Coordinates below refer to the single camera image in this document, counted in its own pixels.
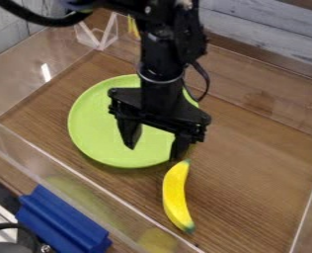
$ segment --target banana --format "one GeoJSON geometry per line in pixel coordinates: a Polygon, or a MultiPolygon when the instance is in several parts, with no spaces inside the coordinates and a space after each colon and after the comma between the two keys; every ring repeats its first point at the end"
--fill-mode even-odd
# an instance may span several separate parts
{"type": "Polygon", "coordinates": [[[185,200],[185,181],[189,173],[190,160],[178,162],[165,174],[162,180],[162,206],[167,218],[185,232],[191,233],[194,222],[185,200]]]}

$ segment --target green plate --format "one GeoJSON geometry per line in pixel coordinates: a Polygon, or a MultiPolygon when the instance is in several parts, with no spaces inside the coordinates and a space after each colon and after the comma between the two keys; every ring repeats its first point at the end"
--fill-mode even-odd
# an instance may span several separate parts
{"type": "Polygon", "coordinates": [[[174,136],[143,125],[143,134],[134,150],[123,144],[117,120],[109,114],[111,88],[139,87],[138,75],[119,76],[93,86],[77,99],[67,119],[71,140],[79,150],[98,162],[135,169],[157,165],[169,159],[174,136]]]}

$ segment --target blue plastic part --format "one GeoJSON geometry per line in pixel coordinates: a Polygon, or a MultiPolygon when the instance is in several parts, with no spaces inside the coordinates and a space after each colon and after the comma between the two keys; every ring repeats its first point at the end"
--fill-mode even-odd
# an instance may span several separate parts
{"type": "Polygon", "coordinates": [[[20,197],[16,219],[61,253],[102,253],[111,245],[109,231],[43,186],[20,197]]]}

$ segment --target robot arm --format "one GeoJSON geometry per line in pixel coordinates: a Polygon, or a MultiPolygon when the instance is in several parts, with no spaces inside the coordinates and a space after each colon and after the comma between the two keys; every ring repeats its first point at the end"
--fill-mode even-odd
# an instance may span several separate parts
{"type": "Polygon", "coordinates": [[[71,10],[61,19],[42,17],[10,0],[0,7],[23,19],[45,26],[71,26],[91,11],[103,7],[131,15],[142,37],[142,58],[138,66],[141,88],[109,91],[109,112],[115,116],[122,139],[135,148],[142,135],[142,124],[171,132],[175,141],[170,159],[183,156],[190,143],[203,141],[210,116],[183,97],[185,69],[189,64],[209,76],[197,63],[206,52],[206,37],[198,18],[198,0],[59,0],[71,10]]]}

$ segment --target cable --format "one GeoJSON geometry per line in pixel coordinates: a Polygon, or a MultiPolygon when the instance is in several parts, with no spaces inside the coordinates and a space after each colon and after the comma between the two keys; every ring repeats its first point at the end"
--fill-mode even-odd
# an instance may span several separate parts
{"type": "Polygon", "coordinates": [[[71,12],[61,18],[45,17],[11,0],[0,0],[0,8],[19,18],[46,27],[69,27],[81,22],[91,13],[71,12]]]}
{"type": "Polygon", "coordinates": [[[28,233],[28,235],[32,238],[32,242],[34,242],[32,252],[36,253],[39,251],[40,244],[39,244],[39,241],[38,241],[38,238],[36,238],[36,235],[34,234],[34,232],[26,226],[23,226],[22,224],[18,224],[18,223],[0,223],[0,230],[8,229],[8,228],[18,228],[18,229],[24,230],[28,233]]]}
{"type": "Polygon", "coordinates": [[[183,86],[183,88],[185,88],[185,90],[186,90],[186,92],[187,92],[190,98],[191,98],[195,102],[201,102],[201,101],[203,100],[205,96],[207,95],[209,90],[210,90],[210,83],[212,83],[212,80],[210,80],[210,76],[209,76],[209,74],[206,73],[206,71],[205,71],[203,67],[201,66],[201,64],[199,64],[197,61],[194,61],[194,62],[191,63],[191,65],[193,65],[195,71],[199,73],[199,75],[202,76],[202,78],[203,78],[203,80],[205,80],[205,91],[203,91],[202,96],[201,96],[199,98],[195,98],[195,97],[193,96],[193,94],[191,94],[191,92],[190,92],[190,89],[189,89],[189,87],[186,86],[183,80],[182,80],[182,86],[183,86]]]}

